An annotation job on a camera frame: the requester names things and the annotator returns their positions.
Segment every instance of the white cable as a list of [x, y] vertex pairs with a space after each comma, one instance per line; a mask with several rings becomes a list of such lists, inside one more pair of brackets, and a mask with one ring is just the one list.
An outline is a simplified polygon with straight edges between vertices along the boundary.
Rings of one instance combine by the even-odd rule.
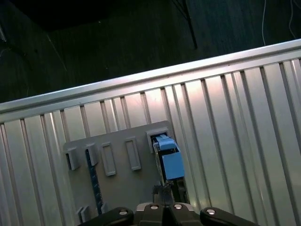
[[299, 6], [299, 4], [296, 2], [296, 0], [293, 0], [293, 1], [295, 3], [296, 7], [298, 7], [301, 10], [301, 6]]
[[264, 0], [263, 14], [262, 14], [262, 23], [261, 23], [261, 36], [263, 40], [263, 44], [265, 44], [264, 34], [263, 34], [263, 25], [264, 25], [264, 17], [265, 17], [265, 9], [267, 7], [267, 0]]
[[292, 21], [293, 21], [293, 0], [291, 0], [290, 2], [291, 2], [291, 18], [290, 18], [290, 22], [288, 23], [288, 28], [290, 29], [290, 32], [291, 32], [293, 38], [297, 39], [291, 28]]

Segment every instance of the dark floor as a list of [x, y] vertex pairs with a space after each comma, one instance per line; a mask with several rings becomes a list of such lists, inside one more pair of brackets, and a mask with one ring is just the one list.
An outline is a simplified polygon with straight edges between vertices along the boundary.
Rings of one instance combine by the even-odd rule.
[[[45, 32], [12, 4], [0, 5], [0, 103], [263, 46], [264, 0], [187, 0], [198, 42], [171, 0], [116, 0], [107, 19]], [[267, 0], [266, 44], [292, 40], [289, 0]], [[301, 10], [292, 30], [301, 37]]]

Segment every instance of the screw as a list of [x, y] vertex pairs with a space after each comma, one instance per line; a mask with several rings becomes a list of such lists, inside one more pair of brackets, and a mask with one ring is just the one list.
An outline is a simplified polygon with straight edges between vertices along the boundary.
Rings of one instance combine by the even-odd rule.
[[211, 210], [211, 209], [206, 210], [206, 212], [207, 212], [208, 214], [210, 214], [210, 215], [214, 215], [214, 214], [215, 214], [215, 211], [214, 211], [214, 210]]
[[157, 210], [159, 207], [154, 205], [154, 206], [151, 206], [150, 208], [151, 208], [152, 210]]
[[180, 204], [176, 204], [176, 205], [174, 205], [174, 207], [175, 207], [177, 210], [182, 209], [182, 205], [180, 205]]
[[126, 214], [127, 214], [127, 211], [126, 211], [126, 210], [121, 210], [121, 211], [119, 212], [119, 214], [120, 214], [120, 215], [126, 215]]

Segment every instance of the blue block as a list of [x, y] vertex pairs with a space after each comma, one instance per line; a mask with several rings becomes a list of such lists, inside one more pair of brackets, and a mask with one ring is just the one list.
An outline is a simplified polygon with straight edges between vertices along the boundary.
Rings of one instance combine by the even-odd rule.
[[184, 177], [184, 165], [180, 152], [162, 156], [167, 180]]
[[162, 134], [156, 138], [159, 143], [160, 151], [176, 148], [175, 141], [170, 137]]

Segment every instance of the corrugated metal wall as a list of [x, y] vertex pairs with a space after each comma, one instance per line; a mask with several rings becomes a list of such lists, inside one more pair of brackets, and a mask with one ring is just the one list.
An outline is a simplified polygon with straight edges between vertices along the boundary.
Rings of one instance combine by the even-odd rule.
[[63, 144], [169, 120], [196, 210], [212, 205], [263, 226], [300, 225], [297, 44], [278, 54], [246, 60], [247, 52], [237, 53], [231, 64], [3, 113], [0, 222], [78, 224]]

